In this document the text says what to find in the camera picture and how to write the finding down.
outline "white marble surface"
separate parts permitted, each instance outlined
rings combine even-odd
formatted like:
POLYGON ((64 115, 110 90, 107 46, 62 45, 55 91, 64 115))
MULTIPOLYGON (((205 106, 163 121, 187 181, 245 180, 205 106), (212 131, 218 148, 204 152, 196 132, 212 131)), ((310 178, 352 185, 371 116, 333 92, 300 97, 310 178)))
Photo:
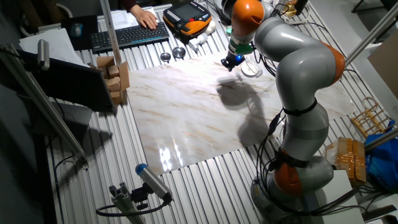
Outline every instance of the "white marble surface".
MULTIPOLYGON (((156 174, 260 143, 282 103, 264 70, 246 78, 220 60, 226 52, 130 74, 127 89, 148 165, 156 174)), ((316 98, 329 119, 354 112, 340 83, 316 98)))

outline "white paper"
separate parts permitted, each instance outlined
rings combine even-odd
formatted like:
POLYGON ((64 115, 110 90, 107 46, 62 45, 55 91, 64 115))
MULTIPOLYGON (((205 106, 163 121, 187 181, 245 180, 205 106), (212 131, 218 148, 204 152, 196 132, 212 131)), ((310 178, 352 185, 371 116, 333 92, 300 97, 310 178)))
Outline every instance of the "white paper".
MULTIPOLYGON (((156 16, 153 7, 145 7, 142 9, 145 11, 149 11, 156 16)), ((123 29, 139 25, 137 19, 130 12, 127 12, 125 10, 112 11, 111 15, 112 15, 114 29, 123 29)))
POLYGON ((88 67, 75 53, 66 29, 49 30, 42 34, 20 39, 19 45, 24 51, 37 54, 37 43, 41 39, 49 43, 50 58, 88 67))

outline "hand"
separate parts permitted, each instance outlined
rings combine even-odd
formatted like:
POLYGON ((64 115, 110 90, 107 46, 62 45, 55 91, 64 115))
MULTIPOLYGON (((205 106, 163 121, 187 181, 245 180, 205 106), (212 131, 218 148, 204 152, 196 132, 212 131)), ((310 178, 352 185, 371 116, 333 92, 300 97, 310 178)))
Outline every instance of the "hand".
POLYGON ((142 10, 139 5, 132 7, 130 12, 136 17, 141 26, 149 27, 150 29, 156 29, 156 16, 151 12, 142 10))

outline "keyboard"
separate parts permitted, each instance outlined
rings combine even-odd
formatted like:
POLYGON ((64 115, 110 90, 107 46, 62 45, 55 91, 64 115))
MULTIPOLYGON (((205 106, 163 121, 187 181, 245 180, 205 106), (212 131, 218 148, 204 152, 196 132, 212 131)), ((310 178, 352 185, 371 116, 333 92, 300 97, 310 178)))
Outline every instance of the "keyboard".
MULTIPOLYGON (((153 30, 134 26, 115 31, 120 49, 163 42, 169 39, 169 34, 163 22, 158 22, 156 29, 153 30)), ((94 53, 112 50, 108 32, 90 34, 90 39, 94 53)))

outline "orange and black controller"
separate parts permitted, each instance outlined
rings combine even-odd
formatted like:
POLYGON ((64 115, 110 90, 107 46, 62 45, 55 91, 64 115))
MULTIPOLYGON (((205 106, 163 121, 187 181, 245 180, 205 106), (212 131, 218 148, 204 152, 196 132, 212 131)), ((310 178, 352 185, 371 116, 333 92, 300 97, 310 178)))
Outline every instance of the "orange and black controller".
POLYGON ((201 34, 211 21, 207 9, 193 1, 174 5, 163 12, 164 21, 177 32, 194 37, 201 34))

